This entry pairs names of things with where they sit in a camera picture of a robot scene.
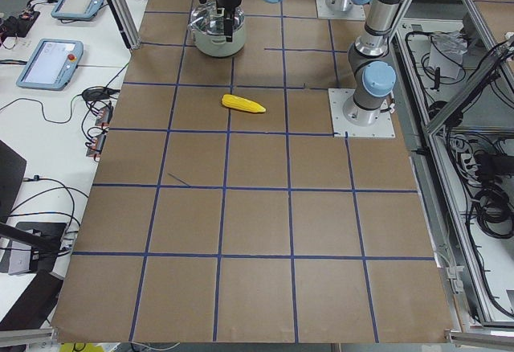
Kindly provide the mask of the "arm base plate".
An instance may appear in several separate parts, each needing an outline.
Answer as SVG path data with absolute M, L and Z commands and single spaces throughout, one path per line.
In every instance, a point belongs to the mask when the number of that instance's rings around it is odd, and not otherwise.
M 364 7 L 352 0 L 316 0 L 316 12 L 321 19 L 365 21 Z
M 367 111 L 353 101 L 352 88 L 330 88 L 328 98 L 335 137 L 395 138 L 391 113 L 386 99 L 381 107 Z

